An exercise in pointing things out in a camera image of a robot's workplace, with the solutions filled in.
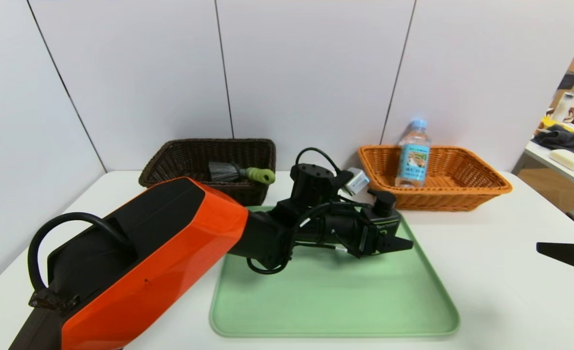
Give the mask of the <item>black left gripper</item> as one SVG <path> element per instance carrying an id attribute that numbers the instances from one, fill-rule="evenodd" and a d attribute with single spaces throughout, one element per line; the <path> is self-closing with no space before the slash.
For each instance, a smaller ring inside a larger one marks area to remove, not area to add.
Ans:
<path id="1" fill-rule="evenodd" d="M 380 216 L 373 209 L 341 210 L 325 215 L 324 242 L 340 244 L 355 257 L 411 250 L 414 242 L 396 237 L 401 215 L 391 209 Z"/>

